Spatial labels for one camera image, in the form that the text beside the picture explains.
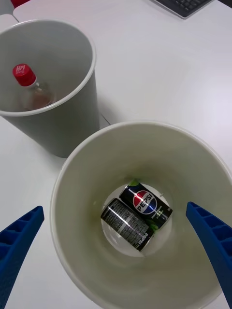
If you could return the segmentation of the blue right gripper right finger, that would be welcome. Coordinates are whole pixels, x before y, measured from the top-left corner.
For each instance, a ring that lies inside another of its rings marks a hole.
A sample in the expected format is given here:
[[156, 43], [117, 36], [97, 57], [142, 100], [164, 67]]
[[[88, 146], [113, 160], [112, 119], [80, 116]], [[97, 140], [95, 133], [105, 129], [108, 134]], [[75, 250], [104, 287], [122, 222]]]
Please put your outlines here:
[[229, 307], [232, 307], [232, 228], [193, 202], [186, 217], [200, 239]]

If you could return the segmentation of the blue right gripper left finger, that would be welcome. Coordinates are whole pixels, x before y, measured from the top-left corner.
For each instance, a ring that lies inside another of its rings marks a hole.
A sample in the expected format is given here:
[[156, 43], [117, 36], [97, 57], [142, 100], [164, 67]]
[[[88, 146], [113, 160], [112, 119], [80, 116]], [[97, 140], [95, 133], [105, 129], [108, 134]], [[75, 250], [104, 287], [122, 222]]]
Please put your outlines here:
[[44, 221], [37, 206], [0, 232], [0, 308], [5, 308], [30, 246]]

